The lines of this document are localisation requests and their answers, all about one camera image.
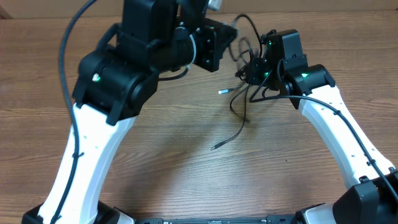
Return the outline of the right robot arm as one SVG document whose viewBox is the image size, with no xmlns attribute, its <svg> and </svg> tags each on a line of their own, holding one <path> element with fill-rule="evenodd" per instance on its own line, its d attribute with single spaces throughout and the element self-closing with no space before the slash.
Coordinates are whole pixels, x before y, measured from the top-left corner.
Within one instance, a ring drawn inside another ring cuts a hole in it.
<svg viewBox="0 0 398 224">
<path fill-rule="evenodd" d="M 335 80 L 321 64 L 309 66 L 297 30 L 260 37 L 265 52 L 252 58 L 248 82 L 288 98 L 318 131 L 338 164 L 347 191 L 267 223 L 397 223 L 397 168 L 384 157 L 349 112 Z"/>
</svg>

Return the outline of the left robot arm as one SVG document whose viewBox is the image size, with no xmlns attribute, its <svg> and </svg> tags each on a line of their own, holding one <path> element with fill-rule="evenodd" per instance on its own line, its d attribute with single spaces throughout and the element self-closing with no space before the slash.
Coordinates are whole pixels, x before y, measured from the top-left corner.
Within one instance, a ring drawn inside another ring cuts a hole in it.
<svg viewBox="0 0 398 224">
<path fill-rule="evenodd" d="M 220 1 L 125 0 L 113 24 L 78 66 L 73 91 L 62 88 L 72 126 L 45 202 L 23 223 L 134 223 L 100 201 L 118 147 L 163 72 L 183 77 L 191 66 L 219 68 L 235 28 L 206 17 Z"/>
</svg>

